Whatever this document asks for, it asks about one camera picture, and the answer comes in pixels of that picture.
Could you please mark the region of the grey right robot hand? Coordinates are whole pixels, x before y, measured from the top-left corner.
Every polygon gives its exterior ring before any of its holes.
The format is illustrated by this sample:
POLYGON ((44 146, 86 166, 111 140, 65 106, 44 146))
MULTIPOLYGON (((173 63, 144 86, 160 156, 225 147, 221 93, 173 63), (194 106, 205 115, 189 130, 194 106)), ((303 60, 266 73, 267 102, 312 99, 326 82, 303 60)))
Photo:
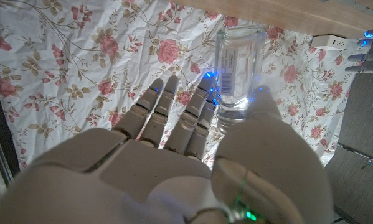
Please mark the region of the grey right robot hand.
POLYGON ((201 161, 213 82, 203 76, 162 149, 176 77, 155 80, 113 129, 45 152, 0 197, 0 223, 331 223, 326 172, 266 86, 249 91, 213 166, 201 161))

